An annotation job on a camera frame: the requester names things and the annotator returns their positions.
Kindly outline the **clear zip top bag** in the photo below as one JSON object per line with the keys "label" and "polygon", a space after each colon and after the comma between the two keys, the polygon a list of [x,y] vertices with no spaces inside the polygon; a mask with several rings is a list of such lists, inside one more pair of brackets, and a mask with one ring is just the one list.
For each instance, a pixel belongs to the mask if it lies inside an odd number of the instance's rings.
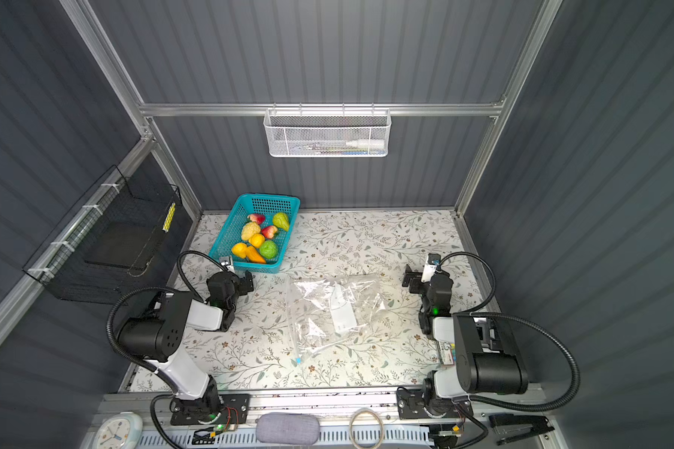
{"label": "clear zip top bag", "polygon": [[292,361],[299,365],[377,331],[394,297],[394,288],[377,274],[292,279],[286,296]]}

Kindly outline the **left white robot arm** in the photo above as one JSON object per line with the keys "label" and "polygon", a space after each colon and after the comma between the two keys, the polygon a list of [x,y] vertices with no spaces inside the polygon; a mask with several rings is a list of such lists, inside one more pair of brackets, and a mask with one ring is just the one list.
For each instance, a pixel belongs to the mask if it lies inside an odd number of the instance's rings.
{"label": "left white robot arm", "polygon": [[[217,267],[207,280],[209,297],[202,297],[187,279],[183,261],[198,256]],[[185,290],[166,286],[143,287],[132,291],[112,306],[106,333],[110,346],[122,357],[155,374],[170,389],[172,423],[213,424],[235,418],[237,413],[221,398],[213,376],[198,367],[182,346],[185,330],[191,327],[207,332],[226,332],[233,324],[237,300],[254,291],[254,276],[239,275],[220,261],[199,251],[187,250],[176,262]],[[118,310],[129,299],[142,294],[155,296],[147,310],[116,327]]]}

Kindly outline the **green toy lime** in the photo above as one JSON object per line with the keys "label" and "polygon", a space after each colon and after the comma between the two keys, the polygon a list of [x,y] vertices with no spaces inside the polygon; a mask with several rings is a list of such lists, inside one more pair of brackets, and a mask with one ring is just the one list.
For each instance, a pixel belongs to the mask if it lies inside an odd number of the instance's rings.
{"label": "green toy lime", "polygon": [[266,241],[264,241],[264,243],[260,245],[258,250],[260,255],[265,260],[275,259],[277,258],[277,256],[279,256],[280,253],[278,245],[274,241],[271,241],[270,239],[266,239]]}

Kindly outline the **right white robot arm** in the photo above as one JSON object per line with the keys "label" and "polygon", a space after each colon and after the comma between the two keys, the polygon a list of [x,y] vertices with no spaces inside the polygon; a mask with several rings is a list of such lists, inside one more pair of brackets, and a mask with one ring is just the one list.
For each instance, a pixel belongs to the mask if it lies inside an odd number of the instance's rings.
{"label": "right white robot arm", "polygon": [[[451,309],[454,281],[445,269],[447,262],[456,257],[479,262],[490,278],[486,299],[460,312]],[[529,320],[487,311],[495,297],[496,278],[492,267],[481,256],[464,251],[446,256],[430,253],[422,271],[411,268],[404,271],[402,285],[421,299],[422,334],[433,342],[447,344],[452,360],[451,364],[430,372],[421,389],[398,388],[397,402],[404,417],[466,417],[474,402],[517,412],[548,412],[566,406],[578,395],[582,373],[563,342]],[[535,331],[564,357],[570,381],[565,393],[558,398],[538,404],[507,401],[510,395],[525,394],[530,385],[527,366],[512,329],[514,325]]]}

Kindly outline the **yellow toy pepper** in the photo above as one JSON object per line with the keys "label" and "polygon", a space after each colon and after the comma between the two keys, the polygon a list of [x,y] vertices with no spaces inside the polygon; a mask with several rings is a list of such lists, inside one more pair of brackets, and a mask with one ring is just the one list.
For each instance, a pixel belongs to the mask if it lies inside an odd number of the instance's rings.
{"label": "yellow toy pepper", "polygon": [[231,253],[233,256],[241,259],[245,259],[247,255],[248,245],[244,242],[236,243],[231,248]]}

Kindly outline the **yellow toy lemon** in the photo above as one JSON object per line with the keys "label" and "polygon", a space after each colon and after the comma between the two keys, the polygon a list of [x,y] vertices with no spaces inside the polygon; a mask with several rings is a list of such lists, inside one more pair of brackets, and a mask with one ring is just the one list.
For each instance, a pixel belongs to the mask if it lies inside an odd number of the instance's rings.
{"label": "yellow toy lemon", "polygon": [[259,249],[265,241],[266,238],[261,233],[256,233],[249,239],[249,243],[257,249]]}

